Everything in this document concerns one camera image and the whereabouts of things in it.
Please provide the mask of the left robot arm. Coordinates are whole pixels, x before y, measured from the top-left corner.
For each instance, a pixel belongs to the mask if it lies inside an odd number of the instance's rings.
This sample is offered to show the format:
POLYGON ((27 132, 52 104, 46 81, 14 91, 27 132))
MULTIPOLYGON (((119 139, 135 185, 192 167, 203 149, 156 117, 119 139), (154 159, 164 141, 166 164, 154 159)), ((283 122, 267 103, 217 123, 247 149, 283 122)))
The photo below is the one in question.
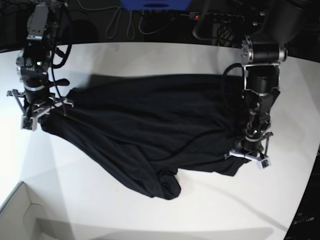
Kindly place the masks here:
POLYGON ((263 11, 261 27, 245 35, 241 43, 242 60, 227 67, 221 77, 225 88, 228 73, 241 68, 242 97, 248 110, 243 136, 234 143, 230 155, 266 152, 261 142, 273 135, 270 112, 280 94, 280 64, 288 57, 287 44, 303 28, 314 5, 312 0, 274 0, 263 11))

